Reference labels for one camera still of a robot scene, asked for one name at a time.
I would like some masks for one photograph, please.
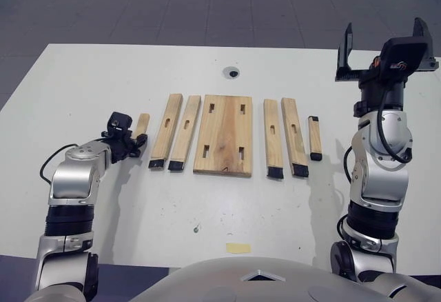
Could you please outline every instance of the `table surface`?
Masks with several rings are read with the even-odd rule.
[[[352,68],[366,68],[376,54],[353,51]],[[357,83],[334,82],[336,59],[336,50],[49,45],[0,112],[0,253],[36,256],[49,192],[39,168],[50,154],[99,137],[113,111],[134,121],[148,112],[142,157],[113,165],[100,186],[93,251],[101,263],[183,267],[233,256],[225,244],[234,242],[249,243],[252,256],[329,270],[336,222],[349,202],[342,158],[356,132],[352,107],[360,98]],[[228,66],[240,70],[237,79],[224,77]],[[183,173],[147,168],[168,95],[178,92],[183,106],[191,94],[252,97],[252,178],[192,172],[201,116]],[[398,271],[405,274],[441,273],[440,95],[439,71],[414,74],[404,94],[414,140],[397,229]],[[285,179],[266,177],[263,100],[282,97],[297,100],[307,150],[307,117],[320,118],[323,160],[310,162],[308,179],[290,175],[284,136]]]

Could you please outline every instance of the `black cable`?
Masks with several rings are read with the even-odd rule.
[[[71,144],[69,144],[69,145],[64,145],[63,147],[61,147],[60,149],[58,149],[54,154],[50,155],[49,158],[46,159],[46,162],[44,162],[43,165],[41,166],[41,169],[40,169],[40,177],[41,177],[46,183],[48,183],[49,185],[52,183],[51,180],[49,180],[48,178],[46,178],[46,177],[44,176],[44,174],[43,174],[43,171],[44,171],[46,165],[47,165],[49,162],[51,162],[51,160],[52,160],[52,159],[53,159],[53,158],[54,158],[54,157],[55,157],[60,151],[65,150],[66,148],[69,148],[69,147],[78,147],[78,145],[77,145],[76,143],[71,143]]]
[[[381,96],[381,102],[380,102],[380,107],[378,108],[378,112],[377,112],[377,129],[378,129],[378,134],[380,135],[380,140],[381,140],[381,144],[383,145],[384,149],[386,150],[386,152],[396,161],[406,164],[408,162],[410,162],[412,160],[412,152],[411,149],[408,148],[408,150],[406,151],[406,158],[402,158],[399,157],[393,150],[392,148],[389,146],[389,144],[387,143],[386,137],[384,136],[384,131],[383,131],[383,123],[382,123],[382,115],[383,115],[383,110],[384,110],[384,105],[386,103],[386,96],[387,96],[387,92],[389,91],[389,89],[385,88],[383,90],[383,95]]]
[[[340,235],[340,238],[342,238],[343,240],[345,240],[345,238],[343,237],[343,234],[342,234],[342,231],[340,230],[340,228],[341,228],[343,221],[345,220],[346,217],[347,217],[347,214],[344,215],[342,218],[340,218],[337,222],[337,233],[338,233],[338,235]]]
[[[351,175],[349,174],[349,171],[347,169],[347,157],[349,156],[349,153],[351,152],[351,150],[352,150],[352,146],[347,148],[347,151],[345,152],[345,155],[343,157],[343,169],[345,170],[345,174],[346,174],[346,177],[347,177],[347,180],[349,183],[351,183],[352,179],[351,179]]]

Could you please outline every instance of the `slot hole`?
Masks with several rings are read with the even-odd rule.
[[[243,147],[239,147],[239,159],[243,161],[244,158],[245,158],[244,149]]]
[[[206,159],[208,157],[209,145],[204,145],[204,153],[202,153],[202,157]]]

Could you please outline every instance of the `wooden plank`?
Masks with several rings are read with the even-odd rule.
[[[308,162],[300,130],[296,100],[284,97],[282,99],[282,114],[291,172],[295,176],[308,177]]]
[[[199,107],[201,106],[200,95],[190,95],[185,106],[184,115],[181,119],[181,126],[174,142],[172,158],[168,170],[181,171],[184,169],[188,151],[192,144],[194,128],[198,118]]]
[[[174,131],[181,111],[182,94],[170,94],[161,127],[150,156],[149,168],[162,169],[172,146]]]
[[[308,117],[309,127],[309,156],[313,161],[322,160],[322,141],[320,140],[320,128],[318,126],[318,117]]]
[[[283,154],[276,100],[263,101],[268,176],[283,179]]]
[[[145,134],[147,132],[147,126],[149,125],[150,115],[140,114],[138,118],[138,124],[136,124],[135,132],[132,134],[132,139],[136,139],[138,135]]]
[[[251,176],[251,97],[205,95],[193,171]]]

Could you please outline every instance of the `black end cap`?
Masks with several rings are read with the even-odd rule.
[[[306,165],[292,163],[294,168],[294,176],[307,178],[309,176],[308,167]]]
[[[309,156],[313,161],[321,161],[323,158],[323,155],[321,155],[321,153],[319,152],[312,152],[311,154],[309,154]]]
[[[163,159],[154,159],[149,162],[149,169],[163,169],[164,168],[164,160]]]
[[[283,179],[283,169],[275,168],[274,166],[269,166],[268,176],[275,179]]]
[[[182,171],[182,170],[184,170],[184,162],[170,161],[168,163],[168,170],[170,170],[170,171]]]

